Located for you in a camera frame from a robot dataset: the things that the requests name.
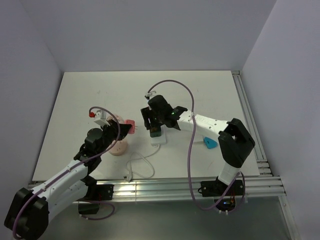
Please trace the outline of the pink plug adapter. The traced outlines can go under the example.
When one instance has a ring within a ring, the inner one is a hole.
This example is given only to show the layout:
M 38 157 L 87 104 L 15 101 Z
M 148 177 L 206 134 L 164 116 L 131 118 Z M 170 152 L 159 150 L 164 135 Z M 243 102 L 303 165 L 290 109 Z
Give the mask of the pink plug adapter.
M 128 131 L 128 134 L 133 135 L 135 133 L 136 129 L 137 129 L 136 122 L 134 120 L 132 120 L 132 119 L 126 119 L 124 121 L 124 123 L 126 125 L 130 125 L 130 129 Z

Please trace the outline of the dark green cube plug adapter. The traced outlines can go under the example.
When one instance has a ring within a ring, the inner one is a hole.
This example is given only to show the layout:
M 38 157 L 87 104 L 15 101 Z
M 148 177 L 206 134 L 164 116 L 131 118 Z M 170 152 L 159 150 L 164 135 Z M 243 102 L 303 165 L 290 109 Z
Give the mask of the dark green cube plug adapter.
M 162 129 L 160 126 L 151 127 L 149 130 L 149 135 L 151 138 L 157 138 L 162 135 Z

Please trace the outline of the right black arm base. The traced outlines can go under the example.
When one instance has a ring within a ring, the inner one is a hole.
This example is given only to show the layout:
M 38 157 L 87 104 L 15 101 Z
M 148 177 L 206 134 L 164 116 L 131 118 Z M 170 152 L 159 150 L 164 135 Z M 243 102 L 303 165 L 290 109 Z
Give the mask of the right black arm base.
M 200 188 L 197 191 L 204 198 L 217 197 L 217 199 L 214 199 L 214 202 L 216 203 L 227 187 L 227 185 L 216 179 L 210 181 L 201 181 Z M 246 193 L 245 190 L 245 181 L 235 180 L 227 191 L 225 197 L 215 206 L 215 208 L 225 213 L 235 210 L 237 205 L 244 201 Z

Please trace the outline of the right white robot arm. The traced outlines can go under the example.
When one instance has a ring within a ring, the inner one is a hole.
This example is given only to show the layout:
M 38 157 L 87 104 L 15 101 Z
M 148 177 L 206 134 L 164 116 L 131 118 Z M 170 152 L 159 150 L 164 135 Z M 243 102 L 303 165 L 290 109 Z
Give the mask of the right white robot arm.
M 242 121 L 213 119 L 182 106 L 173 108 L 162 95 L 148 93 L 145 98 L 148 106 L 140 111 L 148 131 L 166 126 L 218 142 L 225 164 L 217 177 L 216 189 L 222 195 L 229 194 L 234 188 L 235 177 L 256 145 Z

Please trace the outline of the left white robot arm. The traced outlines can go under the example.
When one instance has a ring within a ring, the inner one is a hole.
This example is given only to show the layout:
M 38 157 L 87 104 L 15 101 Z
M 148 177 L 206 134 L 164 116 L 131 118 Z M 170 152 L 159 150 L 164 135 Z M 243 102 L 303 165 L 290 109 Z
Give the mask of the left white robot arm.
M 97 181 L 90 174 L 101 163 L 101 156 L 123 140 L 132 127 L 110 119 L 106 125 L 90 129 L 79 152 L 63 170 L 32 189 L 18 190 L 4 220 L 13 238 L 37 240 L 66 207 L 77 200 L 95 198 Z

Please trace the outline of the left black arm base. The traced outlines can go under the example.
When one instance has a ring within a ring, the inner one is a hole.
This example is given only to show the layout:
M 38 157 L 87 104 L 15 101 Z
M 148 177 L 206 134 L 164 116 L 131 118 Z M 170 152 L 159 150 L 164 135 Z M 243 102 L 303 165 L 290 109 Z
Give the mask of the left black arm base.
M 88 188 L 89 193 L 78 201 L 77 210 L 82 218 L 89 220 L 104 220 L 112 216 L 116 210 L 115 206 L 109 201 L 113 198 L 113 184 L 98 184 Z M 90 215 L 96 215 L 102 208 L 111 207 L 111 212 L 105 217 L 93 218 Z

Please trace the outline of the white plug adapter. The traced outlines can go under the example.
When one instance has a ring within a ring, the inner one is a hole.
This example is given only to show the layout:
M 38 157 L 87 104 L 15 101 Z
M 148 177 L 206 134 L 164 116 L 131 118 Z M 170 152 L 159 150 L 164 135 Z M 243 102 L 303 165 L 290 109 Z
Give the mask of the white plug adapter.
M 201 146 L 203 146 L 204 142 L 203 141 L 196 141 L 196 142 L 193 142 L 193 145 L 201 145 Z

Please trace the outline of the blue triangular plug adapter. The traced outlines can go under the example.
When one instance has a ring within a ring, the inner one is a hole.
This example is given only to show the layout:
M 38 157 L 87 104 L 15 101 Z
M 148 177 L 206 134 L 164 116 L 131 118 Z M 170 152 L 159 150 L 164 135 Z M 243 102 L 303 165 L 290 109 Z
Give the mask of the blue triangular plug adapter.
M 218 146 L 218 143 L 209 137 L 204 137 L 203 142 L 208 149 L 214 149 Z

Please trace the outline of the pink round socket hub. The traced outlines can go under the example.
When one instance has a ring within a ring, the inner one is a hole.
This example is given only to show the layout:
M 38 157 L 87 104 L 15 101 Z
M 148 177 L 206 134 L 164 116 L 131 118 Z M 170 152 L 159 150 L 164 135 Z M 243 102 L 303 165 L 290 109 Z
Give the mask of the pink round socket hub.
M 115 145 L 108 151 L 113 156 L 121 156 L 123 155 L 128 148 L 127 140 L 123 139 L 117 141 Z

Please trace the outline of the white multicolour power strip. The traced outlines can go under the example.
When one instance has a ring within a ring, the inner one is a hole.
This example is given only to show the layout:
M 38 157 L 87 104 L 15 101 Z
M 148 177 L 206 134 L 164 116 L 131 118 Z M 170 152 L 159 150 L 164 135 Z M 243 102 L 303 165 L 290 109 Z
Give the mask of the white multicolour power strip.
M 161 126 L 157 131 L 150 131 L 150 144 L 152 146 L 165 145 L 167 143 L 166 128 Z

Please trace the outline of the aluminium front rail frame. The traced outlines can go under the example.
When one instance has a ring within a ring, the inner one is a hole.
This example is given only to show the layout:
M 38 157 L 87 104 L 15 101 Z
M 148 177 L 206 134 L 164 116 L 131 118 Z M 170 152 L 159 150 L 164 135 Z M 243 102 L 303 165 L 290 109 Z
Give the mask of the aluminium front rail frame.
M 187 178 L 145 179 L 127 182 L 125 180 L 99 180 L 97 198 L 112 202 L 165 202 L 191 201 Z M 280 177 L 258 176 L 238 177 L 228 190 L 227 196 L 234 195 L 240 201 L 246 198 L 283 197 L 286 195 Z

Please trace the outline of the aluminium right rail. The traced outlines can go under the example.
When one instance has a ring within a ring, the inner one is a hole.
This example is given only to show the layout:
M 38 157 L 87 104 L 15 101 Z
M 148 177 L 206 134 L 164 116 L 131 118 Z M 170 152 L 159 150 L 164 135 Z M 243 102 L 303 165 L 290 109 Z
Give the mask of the aluminium right rail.
M 273 173 L 271 171 L 269 162 L 267 160 L 263 144 L 254 120 L 254 116 L 249 104 L 249 100 L 247 98 L 244 85 L 242 83 L 240 71 L 232 71 L 232 78 L 238 93 L 238 97 L 240 100 L 240 104 L 242 107 L 243 115 L 248 127 L 248 131 L 255 141 L 254 154 L 257 161 L 258 170 L 260 172 L 260 176 L 262 177 L 272 177 Z

